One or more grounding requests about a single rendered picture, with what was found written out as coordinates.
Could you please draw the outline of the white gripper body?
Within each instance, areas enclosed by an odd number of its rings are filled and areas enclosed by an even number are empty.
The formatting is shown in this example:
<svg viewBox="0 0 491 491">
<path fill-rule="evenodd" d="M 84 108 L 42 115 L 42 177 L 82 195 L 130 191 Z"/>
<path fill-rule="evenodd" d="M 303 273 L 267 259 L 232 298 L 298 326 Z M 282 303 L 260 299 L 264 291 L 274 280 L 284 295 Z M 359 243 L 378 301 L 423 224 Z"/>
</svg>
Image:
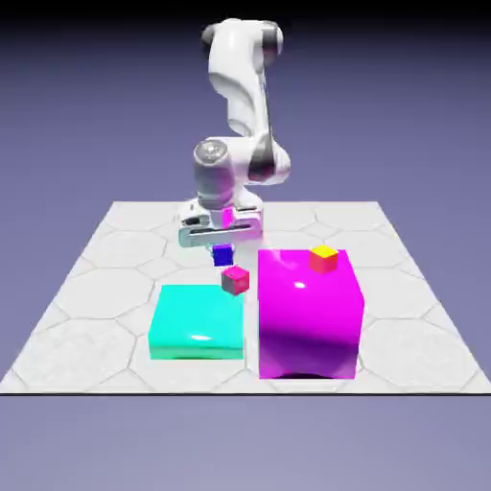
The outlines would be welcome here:
<svg viewBox="0 0 491 491">
<path fill-rule="evenodd" d="M 261 221 L 255 217 L 238 219 L 228 227 L 216 227 L 207 217 L 192 217 L 181 222 L 178 242 L 182 247 L 195 247 L 238 243 L 261 236 Z"/>
</svg>

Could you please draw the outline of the small blue cube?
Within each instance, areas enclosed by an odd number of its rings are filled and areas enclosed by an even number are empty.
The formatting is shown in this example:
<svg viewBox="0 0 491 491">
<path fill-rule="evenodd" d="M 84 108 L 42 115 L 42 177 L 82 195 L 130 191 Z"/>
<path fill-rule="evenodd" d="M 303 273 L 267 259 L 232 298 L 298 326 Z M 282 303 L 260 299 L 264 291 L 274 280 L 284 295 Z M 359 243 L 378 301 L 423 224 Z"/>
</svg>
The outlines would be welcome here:
<svg viewBox="0 0 491 491">
<path fill-rule="evenodd" d="M 234 264 L 234 249 L 232 244 L 212 245 L 212 258 L 215 267 L 226 267 Z"/>
</svg>

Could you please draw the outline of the small pink cube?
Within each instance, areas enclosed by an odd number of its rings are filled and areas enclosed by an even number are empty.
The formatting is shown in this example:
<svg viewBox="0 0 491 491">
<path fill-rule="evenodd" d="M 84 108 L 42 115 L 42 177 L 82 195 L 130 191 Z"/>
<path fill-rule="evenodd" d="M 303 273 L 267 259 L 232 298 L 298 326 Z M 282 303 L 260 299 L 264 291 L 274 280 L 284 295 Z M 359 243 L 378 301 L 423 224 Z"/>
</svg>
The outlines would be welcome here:
<svg viewBox="0 0 491 491">
<path fill-rule="evenodd" d="M 224 269 L 222 289 L 233 295 L 246 292 L 249 289 L 249 271 L 237 265 Z"/>
</svg>

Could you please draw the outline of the small yellow cube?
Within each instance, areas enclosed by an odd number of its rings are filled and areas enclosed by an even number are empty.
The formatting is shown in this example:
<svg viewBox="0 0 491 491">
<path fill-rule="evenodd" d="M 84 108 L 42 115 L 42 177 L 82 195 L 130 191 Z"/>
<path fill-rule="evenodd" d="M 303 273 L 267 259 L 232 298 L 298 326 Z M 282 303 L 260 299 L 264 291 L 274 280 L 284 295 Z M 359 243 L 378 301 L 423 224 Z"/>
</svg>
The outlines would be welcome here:
<svg viewBox="0 0 491 491">
<path fill-rule="evenodd" d="M 309 251 L 309 268 L 318 273 L 334 271 L 338 266 L 339 252 L 327 245 L 319 245 Z"/>
</svg>

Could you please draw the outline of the large cyan box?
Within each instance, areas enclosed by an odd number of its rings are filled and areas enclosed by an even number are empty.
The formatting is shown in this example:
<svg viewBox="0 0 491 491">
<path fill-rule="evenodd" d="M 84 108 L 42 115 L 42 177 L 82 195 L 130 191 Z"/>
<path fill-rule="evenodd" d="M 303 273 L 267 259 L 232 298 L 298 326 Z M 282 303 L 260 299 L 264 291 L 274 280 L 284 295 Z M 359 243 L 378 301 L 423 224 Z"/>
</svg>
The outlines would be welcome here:
<svg viewBox="0 0 491 491">
<path fill-rule="evenodd" d="M 217 284 L 164 285 L 148 344 L 153 360 L 240 360 L 244 300 Z"/>
</svg>

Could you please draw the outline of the large magenta box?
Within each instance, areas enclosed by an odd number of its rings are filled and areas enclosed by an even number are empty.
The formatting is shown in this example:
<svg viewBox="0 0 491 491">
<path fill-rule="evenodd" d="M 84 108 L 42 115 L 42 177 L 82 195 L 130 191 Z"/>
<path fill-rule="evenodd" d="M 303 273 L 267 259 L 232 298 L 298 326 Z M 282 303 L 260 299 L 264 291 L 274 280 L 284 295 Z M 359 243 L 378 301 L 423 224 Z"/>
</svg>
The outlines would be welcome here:
<svg viewBox="0 0 491 491">
<path fill-rule="evenodd" d="M 325 273 L 310 268 L 308 249 L 257 258 L 259 377 L 353 379 L 364 298 L 347 253 Z"/>
</svg>

